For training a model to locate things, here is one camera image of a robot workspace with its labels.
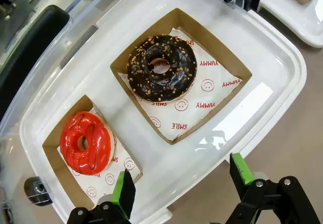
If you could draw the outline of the white display tray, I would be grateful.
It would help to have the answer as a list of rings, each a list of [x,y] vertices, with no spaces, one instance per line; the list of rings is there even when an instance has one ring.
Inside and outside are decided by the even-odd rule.
[[[323,48],[323,0],[304,5],[297,0],[260,0],[260,9],[269,11],[306,44]]]
[[[149,26],[176,8],[208,29],[251,75],[205,125],[171,145],[130,101],[110,65]],[[188,192],[231,152],[250,153],[306,81],[304,59],[286,37],[258,14],[233,9],[221,0],[119,0],[97,26],[63,69],[43,86],[20,124],[22,145],[62,221],[67,221],[75,205],[42,144],[84,94],[100,108],[143,168],[131,220],[149,223],[154,214]]]

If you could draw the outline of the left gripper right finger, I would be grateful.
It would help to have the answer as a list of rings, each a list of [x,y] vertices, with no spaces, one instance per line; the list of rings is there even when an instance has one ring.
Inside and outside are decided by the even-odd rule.
[[[286,176],[274,183],[255,178],[240,153],[230,154],[230,176],[240,203],[228,224],[256,224],[263,210],[272,210],[281,224],[320,224],[300,182]]]

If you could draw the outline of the clear display lid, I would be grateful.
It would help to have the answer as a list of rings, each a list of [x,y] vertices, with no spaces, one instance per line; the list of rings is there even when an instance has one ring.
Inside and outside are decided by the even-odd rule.
[[[102,2],[102,0],[79,2],[72,9],[71,20],[68,22],[68,27],[64,29],[62,34],[59,36],[60,40],[67,39],[70,35],[75,35],[79,38],[84,35],[90,27],[96,28],[97,31],[98,21],[112,7],[114,7],[118,1],[119,0],[114,1],[111,4],[106,4],[103,8],[98,7],[98,4]],[[38,60],[36,67],[31,71],[27,80],[18,91],[18,94],[14,99],[14,103],[20,104],[22,106],[22,110],[14,113],[7,113],[4,121],[0,125],[0,160],[5,160],[6,157],[9,156],[10,147],[20,146],[24,148],[20,137],[20,124],[22,118],[47,81],[53,79],[54,75],[58,74],[60,70],[63,69],[63,67],[72,59],[71,58],[65,65],[63,65],[62,59],[66,54],[67,52],[62,49],[61,43],[51,45]],[[14,159],[14,164],[17,167],[24,167],[26,164],[32,167],[26,150],[23,157],[25,158],[25,162],[21,161],[22,156],[17,155]]]

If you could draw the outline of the chocolate nut donut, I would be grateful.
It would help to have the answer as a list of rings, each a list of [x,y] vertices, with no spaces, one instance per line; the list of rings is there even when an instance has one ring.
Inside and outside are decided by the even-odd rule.
[[[147,101],[166,102],[184,95],[197,74],[197,59],[186,41],[171,35],[149,36],[129,54],[132,91]]]

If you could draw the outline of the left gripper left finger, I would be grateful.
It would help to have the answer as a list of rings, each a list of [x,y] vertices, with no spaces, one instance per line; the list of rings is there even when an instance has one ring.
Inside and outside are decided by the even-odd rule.
[[[136,188],[130,172],[120,172],[110,201],[98,204],[94,209],[74,208],[67,224],[131,224],[130,216]]]

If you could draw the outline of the red glazed donut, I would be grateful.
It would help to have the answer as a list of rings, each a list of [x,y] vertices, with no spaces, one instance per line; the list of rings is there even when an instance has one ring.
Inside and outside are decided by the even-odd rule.
[[[79,111],[63,127],[61,154],[67,165],[80,174],[101,173],[112,161],[114,150],[112,130],[97,114]]]
[[[90,111],[92,108],[95,108],[97,112],[101,114],[96,105],[92,102],[92,100],[87,96],[83,95],[63,116],[63,118],[57,123],[51,133],[48,135],[46,140],[44,141],[42,147],[45,152],[45,155],[57,177],[60,185],[64,189],[65,193],[71,200],[74,206],[76,207],[86,207],[88,209],[92,209],[95,205],[99,203],[103,199],[103,197],[99,198],[97,203],[93,203],[86,194],[82,191],[82,189],[77,184],[76,180],[73,178],[71,172],[67,168],[64,160],[61,158],[58,147],[60,145],[60,137],[63,130],[64,123],[71,117],[74,113],[79,111]]]

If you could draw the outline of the white printed paper liner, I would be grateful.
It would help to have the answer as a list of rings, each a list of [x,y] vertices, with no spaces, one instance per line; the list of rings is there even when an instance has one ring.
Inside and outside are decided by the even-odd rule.
[[[97,112],[95,108],[92,108],[88,112],[97,114],[104,119],[104,117],[99,112]],[[122,143],[114,133],[113,136],[115,142],[115,150],[112,161],[106,167],[105,170],[103,170],[99,174],[92,176],[80,174],[74,171],[72,168],[70,168],[61,154],[60,145],[58,147],[58,152],[61,158],[64,160],[65,164],[67,165],[67,168],[71,172],[73,178],[76,180],[79,187],[93,203],[97,203],[99,198],[109,195],[113,192],[114,187],[117,183],[119,173],[124,171],[125,169],[127,169],[130,172],[133,180],[137,180],[142,175],[142,171],[139,165],[135,163],[135,160],[130,156],[130,153],[126,150],[126,148],[122,145]]]
[[[197,74],[188,91],[166,102],[151,102],[136,95],[128,82],[126,64],[129,54],[148,37],[137,39],[112,63],[111,69],[152,128],[167,142],[173,144],[187,137],[210,120],[239,91],[244,79],[234,75],[230,68],[247,75],[245,66],[229,50],[228,61],[221,60],[202,46],[183,28],[173,28],[168,35],[177,36],[190,45],[197,59]]]

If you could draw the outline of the chocolate sprinkled donut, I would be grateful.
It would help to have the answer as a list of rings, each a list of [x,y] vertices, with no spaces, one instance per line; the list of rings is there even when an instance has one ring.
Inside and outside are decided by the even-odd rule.
[[[171,10],[166,15],[164,15],[162,18],[160,18],[158,21],[156,21],[154,24],[152,24],[150,27],[144,27],[142,30],[140,30],[140,35],[133,42],[131,42],[129,45],[124,46],[123,51],[126,50],[133,43],[135,43],[137,41],[137,39],[139,39],[139,38],[149,37],[149,36],[154,36],[154,35],[161,35],[161,34],[167,35],[167,34],[169,34],[171,29],[173,29],[173,28],[183,28],[190,35],[192,35],[197,41],[201,42],[203,47],[210,50],[214,55],[218,56],[221,60],[225,60],[225,61],[229,60],[230,57],[225,54],[225,51],[229,50],[229,49],[215,35],[213,35],[205,27],[203,27],[198,21],[193,19],[191,16],[189,16],[188,14],[186,14],[184,11],[182,11],[179,8],[175,8],[175,9]],[[234,55],[233,53],[232,53],[232,55],[236,59],[238,59],[238,57],[236,55]],[[238,71],[237,69],[230,68],[230,72],[232,72],[234,75],[242,76],[244,79],[243,83],[241,84],[241,86],[239,88],[239,91],[248,82],[248,80],[252,77],[252,73],[250,72],[250,70],[246,66],[245,66],[245,68],[248,72],[247,75],[244,75],[243,72]],[[131,137],[147,136],[152,131],[155,131],[152,128],[152,126],[148,123],[148,121],[143,117],[143,115],[139,112],[139,110],[138,110],[138,114],[136,114],[136,115],[124,114],[123,117],[121,118],[121,123],[122,123],[122,126],[124,127],[124,129],[129,133],[129,135]]]

